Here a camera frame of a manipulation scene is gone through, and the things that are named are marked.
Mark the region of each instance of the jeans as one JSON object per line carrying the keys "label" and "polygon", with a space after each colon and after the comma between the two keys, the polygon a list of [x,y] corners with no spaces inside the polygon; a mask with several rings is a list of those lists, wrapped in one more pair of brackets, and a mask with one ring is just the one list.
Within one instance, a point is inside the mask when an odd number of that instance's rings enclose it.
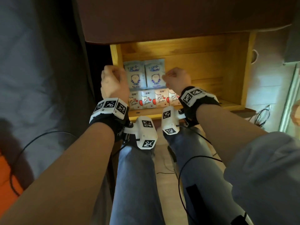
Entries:
{"label": "jeans", "polygon": [[[205,140],[189,129],[181,129],[178,134],[165,137],[176,155],[179,170],[193,156],[211,156]],[[120,151],[111,225],[165,224],[151,155],[150,150],[132,146]],[[187,211],[197,223],[201,221],[198,221],[186,191],[186,187],[193,185],[201,194],[212,224],[230,224],[237,216],[244,215],[244,210],[233,201],[232,187],[224,180],[214,160],[203,157],[192,159],[184,167],[181,181]],[[189,225],[194,224],[189,216],[188,221]]]}

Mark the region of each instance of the white snack package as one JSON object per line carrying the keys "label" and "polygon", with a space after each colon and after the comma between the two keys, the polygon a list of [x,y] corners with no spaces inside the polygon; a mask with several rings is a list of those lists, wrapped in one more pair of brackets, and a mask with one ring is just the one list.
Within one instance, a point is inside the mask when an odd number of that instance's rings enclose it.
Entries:
{"label": "white snack package", "polygon": [[179,106],[179,105],[181,105],[178,98],[179,98],[179,95],[177,95],[173,90],[169,89],[170,106]]}
{"label": "white snack package", "polygon": [[140,91],[131,91],[128,98],[129,110],[143,109],[143,102]]}
{"label": "white snack package", "polygon": [[156,108],[169,106],[169,89],[155,90]]}
{"label": "white snack package", "polygon": [[164,82],[162,79],[162,76],[165,75],[164,59],[145,61],[145,70],[148,89],[158,89],[166,87],[166,82]]}
{"label": "white snack package", "polygon": [[154,90],[142,90],[143,109],[156,108],[156,99]]}
{"label": "white snack package", "polygon": [[130,91],[147,88],[145,64],[143,61],[123,62]]}

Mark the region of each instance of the gray bed sheet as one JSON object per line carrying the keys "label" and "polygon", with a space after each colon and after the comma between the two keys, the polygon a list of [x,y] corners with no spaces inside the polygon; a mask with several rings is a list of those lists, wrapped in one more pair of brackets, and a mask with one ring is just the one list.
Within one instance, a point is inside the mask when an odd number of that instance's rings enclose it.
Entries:
{"label": "gray bed sheet", "polygon": [[[11,164],[36,136],[80,136],[95,107],[71,0],[0,0],[0,150]],[[32,143],[14,166],[26,189],[74,137],[52,133]],[[93,224],[107,224],[107,179]]]}

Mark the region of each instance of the wooden drawer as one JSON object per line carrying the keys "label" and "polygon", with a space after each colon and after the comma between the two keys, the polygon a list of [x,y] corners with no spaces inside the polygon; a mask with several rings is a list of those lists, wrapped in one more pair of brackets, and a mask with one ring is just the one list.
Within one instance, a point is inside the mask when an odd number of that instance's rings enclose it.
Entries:
{"label": "wooden drawer", "polygon": [[[185,69],[192,85],[215,94],[221,106],[230,111],[245,108],[254,32],[241,32],[193,38],[131,42],[110,45],[112,62],[165,59],[166,72]],[[130,120],[146,115],[161,118],[163,108],[133,110]]]}

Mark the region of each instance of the fist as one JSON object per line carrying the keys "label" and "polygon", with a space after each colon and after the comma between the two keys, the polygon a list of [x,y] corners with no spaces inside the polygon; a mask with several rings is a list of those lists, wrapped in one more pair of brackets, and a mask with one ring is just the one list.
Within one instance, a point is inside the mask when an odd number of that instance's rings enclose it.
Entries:
{"label": "fist", "polygon": [[192,85],[190,75],[184,69],[174,68],[162,76],[166,86],[176,94],[181,95],[182,91]]}
{"label": "fist", "polygon": [[120,98],[128,103],[129,87],[123,68],[106,65],[101,73],[101,94],[106,98]]}

